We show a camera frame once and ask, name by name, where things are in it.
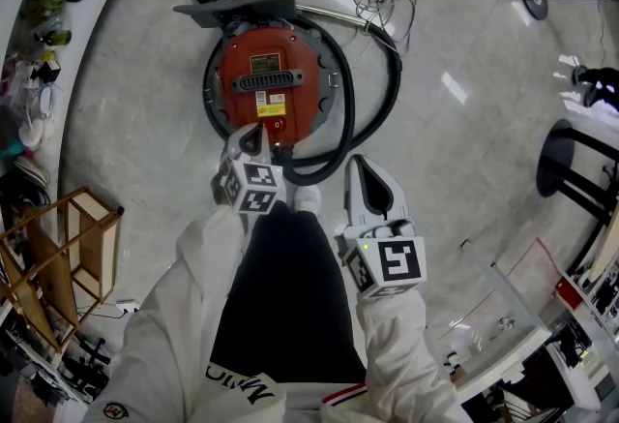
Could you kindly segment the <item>round beige table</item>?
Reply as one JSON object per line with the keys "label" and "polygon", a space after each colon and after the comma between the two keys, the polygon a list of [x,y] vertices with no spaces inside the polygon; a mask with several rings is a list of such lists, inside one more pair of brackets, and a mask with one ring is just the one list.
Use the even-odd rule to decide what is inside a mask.
{"label": "round beige table", "polygon": [[[613,166],[603,168],[608,177],[606,187],[601,187],[572,169],[575,146],[581,144],[605,156]],[[605,227],[610,227],[611,217],[619,203],[619,149],[575,129],[570,121],[557,121],[548,132],[538,160],[536,187],[540,196],[548,198],[556,193],[570,199],[589,213],[596,221],[590,235],[568,267],[574,274],[586,258],[596,239]]]}

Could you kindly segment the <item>person's leg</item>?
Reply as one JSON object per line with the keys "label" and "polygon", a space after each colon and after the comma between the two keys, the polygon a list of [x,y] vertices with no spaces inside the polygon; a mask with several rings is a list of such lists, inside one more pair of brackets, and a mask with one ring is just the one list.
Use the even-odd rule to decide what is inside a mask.
{"label": "person's leg", "polygon": [[257,219],[211,362],[278,383],[361,383],[339,266],[317,217],[277,202]]}

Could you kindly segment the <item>person's white shoe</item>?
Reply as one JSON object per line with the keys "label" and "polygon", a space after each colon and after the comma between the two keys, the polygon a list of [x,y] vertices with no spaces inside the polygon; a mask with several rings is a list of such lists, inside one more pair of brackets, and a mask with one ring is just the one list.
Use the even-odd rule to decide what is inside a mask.
{"label": "person's white shoe", "polygon": [[307,212],[318,216],[321,208],[321,193],[316,185],[299,186],[293,197],[295,212]]}

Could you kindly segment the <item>red vacuum cleaner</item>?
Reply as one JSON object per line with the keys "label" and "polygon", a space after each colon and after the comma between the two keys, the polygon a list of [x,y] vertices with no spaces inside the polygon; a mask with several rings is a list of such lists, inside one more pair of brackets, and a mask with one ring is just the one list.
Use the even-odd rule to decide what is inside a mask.
{"label": "red vacuum cleaner", "polygon": [[342,90],[339,46],[299,19],[240,22],[226,30],[202,86],[207,117],[222,138],[259,123],[270,145],[284,148],[317,131]]}

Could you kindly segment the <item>wooden rack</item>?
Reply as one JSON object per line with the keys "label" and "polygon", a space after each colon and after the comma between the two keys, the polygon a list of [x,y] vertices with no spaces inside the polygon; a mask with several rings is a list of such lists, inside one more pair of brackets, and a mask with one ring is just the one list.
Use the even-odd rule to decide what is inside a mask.
{"label": "wooden rack", "polygon": [[7,229],[0,215],[0,301],[56,354],[114,289],[124,213],[84,187]]}

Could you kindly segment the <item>dark green bottle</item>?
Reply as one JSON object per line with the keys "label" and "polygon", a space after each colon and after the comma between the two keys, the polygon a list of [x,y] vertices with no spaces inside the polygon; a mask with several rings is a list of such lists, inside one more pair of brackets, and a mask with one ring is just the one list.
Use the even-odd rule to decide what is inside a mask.
{"label": "dark green bottle", "polygon": [[56,29],[34,34],[35,41],[46,46],[68,45],[72,37],[72,31],[65,29]]}

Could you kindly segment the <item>red box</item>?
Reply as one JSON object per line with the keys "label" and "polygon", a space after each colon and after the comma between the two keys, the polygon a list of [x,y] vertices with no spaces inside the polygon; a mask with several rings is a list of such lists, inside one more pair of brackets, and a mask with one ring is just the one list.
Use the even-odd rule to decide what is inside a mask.
{"label": "red box", "polygon": [[555,291],[572,312],[575,312],[579,308],[588,311],[592,310],[592,305],[587,294],[565,272],[562,273],[559,282],[555,286]]}

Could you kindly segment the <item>person's torso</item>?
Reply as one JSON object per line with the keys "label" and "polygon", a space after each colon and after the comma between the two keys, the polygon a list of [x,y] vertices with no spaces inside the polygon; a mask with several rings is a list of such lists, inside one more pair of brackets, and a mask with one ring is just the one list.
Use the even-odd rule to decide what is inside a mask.
{"label": "person's torso", "polygon": [[472,423],[423,347],[371,355],[361,384],[277,383],[208,368],[191,380],[172,360],[131,359],[113,374],[84,423]]}

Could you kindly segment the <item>person's right forearm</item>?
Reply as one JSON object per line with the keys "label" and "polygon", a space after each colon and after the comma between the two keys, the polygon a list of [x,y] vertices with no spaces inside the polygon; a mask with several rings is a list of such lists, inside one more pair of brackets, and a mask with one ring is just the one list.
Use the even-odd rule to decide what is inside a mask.
{"label": "person's right forearm", "polygon": [[387,423],[457,423],[453,385],[438,376],[427,349],[426,304],[414,288],[379,299],[361,299],[369,407]]}

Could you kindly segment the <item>white rectangular table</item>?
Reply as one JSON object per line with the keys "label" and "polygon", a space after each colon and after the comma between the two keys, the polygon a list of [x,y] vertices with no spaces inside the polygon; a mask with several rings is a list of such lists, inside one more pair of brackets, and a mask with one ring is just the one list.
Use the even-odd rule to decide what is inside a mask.
{"label": "white rectangular table", "polygon": [[439,376],[464,402],[497,381],[523,378],[524,360],[550,337],[542,310],[561,270],[538,237],[512,262],[499,262],[470,240],[457,257],[470,297],[430,306],[426,336]]}

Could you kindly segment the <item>wide white metal shelf unit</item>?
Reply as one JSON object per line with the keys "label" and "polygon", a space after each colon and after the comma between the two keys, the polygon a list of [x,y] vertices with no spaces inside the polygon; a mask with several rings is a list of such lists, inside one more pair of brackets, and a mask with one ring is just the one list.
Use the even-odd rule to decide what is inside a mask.
{"label": "wide white metal shelf unit", "polygon": [[[4,63],[22,0],[0,0],[0,66]],[[70,43],[56,53],[61,71],[54,85],[54,133],[35,153],[35,159],[47,171],[50,182],[47,194],[57,198],[59,165],[64,125],[67,119],[74,83],[84,52],[107,0],[82,0],[69,4],[64,15],[73,33]]]}

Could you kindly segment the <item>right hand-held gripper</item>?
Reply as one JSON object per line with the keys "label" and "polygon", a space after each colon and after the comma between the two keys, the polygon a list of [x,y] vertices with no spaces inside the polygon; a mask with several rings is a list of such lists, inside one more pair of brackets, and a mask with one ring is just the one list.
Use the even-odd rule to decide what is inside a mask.
{"label": "right hand-held gripper", "polygon": [[345,173],[349,223],[336,241],[339,258],[363,299],[405,293],[427,279],[425,239],[417,234],[397,179],[353,155]]}

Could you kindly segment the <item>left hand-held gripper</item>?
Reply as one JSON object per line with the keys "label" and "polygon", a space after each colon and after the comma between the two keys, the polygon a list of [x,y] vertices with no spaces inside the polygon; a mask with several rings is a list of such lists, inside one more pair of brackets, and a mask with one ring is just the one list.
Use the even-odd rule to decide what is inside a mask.
{"label": "left hand-held gripper", "polygon": [[271,163],[268,131],[262,123],[245,125],[225,142],[211,182],[214,200],[240,215],[268,214],[285,200],[281,168]]}

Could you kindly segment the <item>person's left forearm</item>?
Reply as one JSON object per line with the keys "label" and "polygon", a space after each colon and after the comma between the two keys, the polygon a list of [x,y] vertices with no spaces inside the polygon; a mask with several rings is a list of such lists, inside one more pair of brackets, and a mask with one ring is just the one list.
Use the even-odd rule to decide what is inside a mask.
{"label": "person's left forearm", "polygon": [[244,236],[241,218],[225,205],[188,225],[174,262],[127,325],[125,358],[192,366],[209,360]]}

